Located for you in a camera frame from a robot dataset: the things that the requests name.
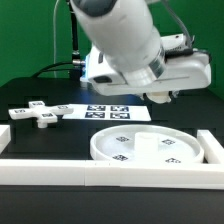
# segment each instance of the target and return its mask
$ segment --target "green backdrop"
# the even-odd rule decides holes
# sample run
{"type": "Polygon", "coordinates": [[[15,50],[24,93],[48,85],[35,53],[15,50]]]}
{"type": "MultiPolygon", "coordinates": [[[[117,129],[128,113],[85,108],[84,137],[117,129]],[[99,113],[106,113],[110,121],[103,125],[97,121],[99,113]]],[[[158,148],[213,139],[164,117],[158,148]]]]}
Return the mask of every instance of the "green backdrop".
{"type": "MultiPolygon", "coordinates": [[[[56,0],[0,1],[0,85],[15,77],[31,76],[53,63],[55,3],[56,0]]],[[[210,89],[224,99],[224,1],[170,0],[170,4],[196,36],[194,46],[211,52],[210,89]]],[[[150,9],[162,36],[180,32],[161,3],[150,9]]],[[[80,27],[79,46],[84,57],[90,43],[80,27]]],[[[65,0],[61,0],[58,7],[57,53],[57,61],[71,60],[71,24],[65,0]]],[[[63,72],[60,76],[67,77],[67,74],[63,72]]]]}

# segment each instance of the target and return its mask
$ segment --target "circular plate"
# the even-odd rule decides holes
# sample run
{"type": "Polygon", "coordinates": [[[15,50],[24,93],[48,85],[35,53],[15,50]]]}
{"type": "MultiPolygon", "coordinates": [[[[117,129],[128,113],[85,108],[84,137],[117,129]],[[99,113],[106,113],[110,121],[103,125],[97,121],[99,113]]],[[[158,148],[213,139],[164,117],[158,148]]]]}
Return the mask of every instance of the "circular plate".
{"type": "Polygon", "coordinates": [[[204,151],[194,137],[175,129],[151,125],[116,126],[96,133],[90,141],[92,158],[94,160],[137,161],[134,142],[135,134],[138,132],[154,133],[158,136],[158,152],[156,156],[147,158],[147,162],[203,162],[204,151]]]}

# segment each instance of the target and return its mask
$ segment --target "black table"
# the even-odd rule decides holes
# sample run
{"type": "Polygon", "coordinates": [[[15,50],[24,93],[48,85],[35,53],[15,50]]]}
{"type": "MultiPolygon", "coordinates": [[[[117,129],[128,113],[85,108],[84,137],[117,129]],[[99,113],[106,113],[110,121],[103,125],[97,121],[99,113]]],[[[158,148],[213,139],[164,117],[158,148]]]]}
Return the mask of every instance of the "black table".
{"type": "MultiPolygon", "coordinates": [[[[158,105],[136,96],[100,96],[67,79],[14,79],[0,88],[0,124],[10,124],[12,141],[0,159],[91,159],[89,140],[97,131],[123,124],[154,124],[193,136],[209,129],[224,145],[224,102],[210,91],[182,91],[158,105]],[[42,100],[59,104],[147,105],[151,122],[63,120],[38,129],[36,119],[13,121],[8,109],[42,100]]],[[[214,190],[0,186],[0,223],[223,223],[224,192],[214,190]]]]}

